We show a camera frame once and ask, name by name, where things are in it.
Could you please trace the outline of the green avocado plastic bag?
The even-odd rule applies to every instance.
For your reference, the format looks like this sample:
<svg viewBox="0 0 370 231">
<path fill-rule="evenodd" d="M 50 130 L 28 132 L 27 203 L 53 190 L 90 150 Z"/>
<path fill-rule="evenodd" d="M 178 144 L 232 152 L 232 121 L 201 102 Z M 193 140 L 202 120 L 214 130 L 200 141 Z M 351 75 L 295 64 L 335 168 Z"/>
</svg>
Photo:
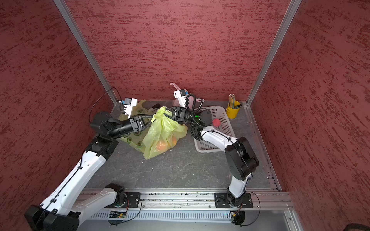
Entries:
<svg viewBox="0 0 370 231">
<path fill-rule="evenodd" d="M 143 139 L 145 150 L 143 152 L 146 160 L 154 158 L 160 154 L 156 151 L 156 145 L 159 141 L 165 141 L 169 148 L 171 147 L 172 136 L 181 139 L 187 135 L 188 128 L 186 125 L 181 125 L 178 122 L 167 118 L 164 113 L 172 115 L 171 112 L 166 110 L 167 107 L 161 107 L 151 119 L 151 126 L 147 132 L 147 135 Z"/>
</svg>

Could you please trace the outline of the pink plastic bag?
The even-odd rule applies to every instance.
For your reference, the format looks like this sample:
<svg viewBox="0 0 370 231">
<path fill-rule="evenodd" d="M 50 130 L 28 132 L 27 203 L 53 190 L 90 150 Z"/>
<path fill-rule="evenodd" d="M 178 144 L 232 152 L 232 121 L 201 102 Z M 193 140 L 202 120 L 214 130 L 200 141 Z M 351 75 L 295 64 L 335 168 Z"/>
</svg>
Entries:
<svg viewBox="0 0 370 231">
<path fill-rule="evenodd" d="M 175 83 L 170 83 L 171 86 L 173 86 L 175 88 L 175 91 L 176 90 L 182 90 L 178 85 L 176 85 Z M 200 99 L 200 98 L 194 98 L 193 96 L 189 96 L 188 98 L 186 97 L 186 102 L 188 102 L 188 107 L 192 107 L 195 102 L 197 103 L 201 103 L 202 101 L 204 101 L 204 99 Z M 172 101 L 172 105 L 175 106 L 175 107 L 180 107 L 179 106 L 179 103 L 178 103 L 178 100 L 177 99 L 174 99 Z"/>
</svg>

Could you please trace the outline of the yellow orange peach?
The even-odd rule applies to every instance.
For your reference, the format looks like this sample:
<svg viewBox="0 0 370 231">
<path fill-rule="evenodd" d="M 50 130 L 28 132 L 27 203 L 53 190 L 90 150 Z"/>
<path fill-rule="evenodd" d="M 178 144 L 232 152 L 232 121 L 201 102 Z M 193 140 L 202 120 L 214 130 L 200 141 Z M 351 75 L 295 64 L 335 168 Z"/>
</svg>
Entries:
<svg viewBox="0 0 370 231">
<path fill-rule="evenodd" d="M 171 147 L 174 147 L 178 142 L 178 138 L 172 136 L 172 139 L 171 139 Z"/>
</svg>

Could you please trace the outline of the orange red peach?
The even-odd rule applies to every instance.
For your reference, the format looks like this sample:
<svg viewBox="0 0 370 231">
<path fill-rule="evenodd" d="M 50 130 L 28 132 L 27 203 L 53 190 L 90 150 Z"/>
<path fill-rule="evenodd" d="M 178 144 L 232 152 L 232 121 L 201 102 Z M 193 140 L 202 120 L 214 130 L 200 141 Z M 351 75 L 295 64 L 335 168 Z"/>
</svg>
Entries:
<svg viewBox="0 0 370 231">
<path fill-rule="evenodd" d="M 156 151 L 158 153 L 164 153 L 169 148 L 168 144 L 165 141 L 159 141 L 156 145 Z"/>
</svg>

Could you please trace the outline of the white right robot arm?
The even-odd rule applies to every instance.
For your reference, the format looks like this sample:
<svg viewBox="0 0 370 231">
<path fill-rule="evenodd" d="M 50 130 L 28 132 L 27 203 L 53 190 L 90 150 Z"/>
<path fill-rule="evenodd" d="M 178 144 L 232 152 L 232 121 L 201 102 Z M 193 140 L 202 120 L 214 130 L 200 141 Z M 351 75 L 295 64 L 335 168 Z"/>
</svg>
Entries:
<svg viewBox="0 0 370 231">
<path fill-rule="evenodd" d="M 222 150 L 232 174 L 231 183 L 224 200 L 232 208 L 240 208 L 245 197 L 245 188 L 259 166 L 259 160 L 245 137 L 228 136 L 214 127 L 212 113 L 208 109 L 199 111 L 183 107 L 171 107 L 165 113 L 167 118 L 179 124 L 188 124 L 193 138 L 207 141 Z"/>
</svg>

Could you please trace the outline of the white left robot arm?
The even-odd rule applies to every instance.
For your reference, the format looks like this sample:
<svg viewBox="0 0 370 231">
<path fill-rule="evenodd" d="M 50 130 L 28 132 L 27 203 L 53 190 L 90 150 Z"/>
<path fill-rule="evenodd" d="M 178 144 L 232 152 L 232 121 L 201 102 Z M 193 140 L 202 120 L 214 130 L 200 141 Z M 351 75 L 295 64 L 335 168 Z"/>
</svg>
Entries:
<svg viewBox="0 0 370 231">
<path fill-rule="evenodd" d="M 38 206 L 31 205 L 25 218 L 34 231 L 75 231 L 92 215 L 105 207 L 116 213 L 140 204 L 140 194 L 126 194 L 124 187 L 110 183 L 89 199 L 76 203 L 92 176 L 114 153 L 118 139 L 129 133 L 139 133 L 151 125 L 145 118 L 152 115 L 135 115 L 127 120 L 115 119 L 108 112 L 97 113 L 90 122 L 96 135 L 85 149 L 79 162 L 62 183 Z"/>
</svg>

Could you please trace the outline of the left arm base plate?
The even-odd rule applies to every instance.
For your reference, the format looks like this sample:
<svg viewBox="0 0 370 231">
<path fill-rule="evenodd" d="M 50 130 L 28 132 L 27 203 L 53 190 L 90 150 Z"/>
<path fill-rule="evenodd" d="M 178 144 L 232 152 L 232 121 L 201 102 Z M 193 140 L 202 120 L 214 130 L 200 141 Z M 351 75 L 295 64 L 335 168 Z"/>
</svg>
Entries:
<svg viewBox="0 0 370 231">
<path fill-rule="evenodd" d="M 126 192 L 120 195 L 118 201 L 111 205 L 106 206 L 106 208 L 116 208 L 116 209 L 127 209 L 127 208 L 138 208 L 141 200 L 141 193 L 139 192 Z"/>
</svg>

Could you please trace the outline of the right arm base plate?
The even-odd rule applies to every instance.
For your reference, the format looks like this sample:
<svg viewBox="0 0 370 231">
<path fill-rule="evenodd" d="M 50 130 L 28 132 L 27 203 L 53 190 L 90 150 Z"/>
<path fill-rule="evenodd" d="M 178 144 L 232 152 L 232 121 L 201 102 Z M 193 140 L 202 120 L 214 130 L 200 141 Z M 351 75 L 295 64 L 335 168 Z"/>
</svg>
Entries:
<svg viewBox="0 0 370 231">
<path fill-rule="evenodd" d="M 214 194 L 216 208 L 253 208 L 250 193 L 244 193 L 241 197 L 234 197 L 231 193 Z"/>
</svg>

